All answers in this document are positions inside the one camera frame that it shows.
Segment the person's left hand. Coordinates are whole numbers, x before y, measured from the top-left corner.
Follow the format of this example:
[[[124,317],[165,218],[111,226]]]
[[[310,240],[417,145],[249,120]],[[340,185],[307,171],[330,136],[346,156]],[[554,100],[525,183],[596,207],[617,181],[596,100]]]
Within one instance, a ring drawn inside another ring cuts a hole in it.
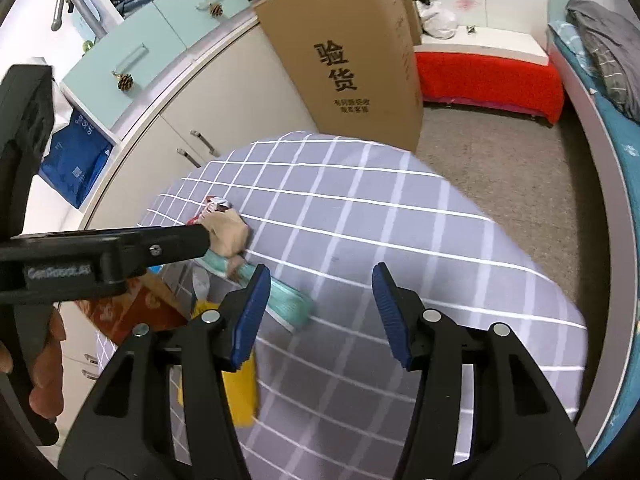
[[[34,413],[53,420],[64,410],[62,342],[66,331],[60,312],[49,308],[48,332],[41,351],[29,362],[28,374],[32,382],[29,405]]]

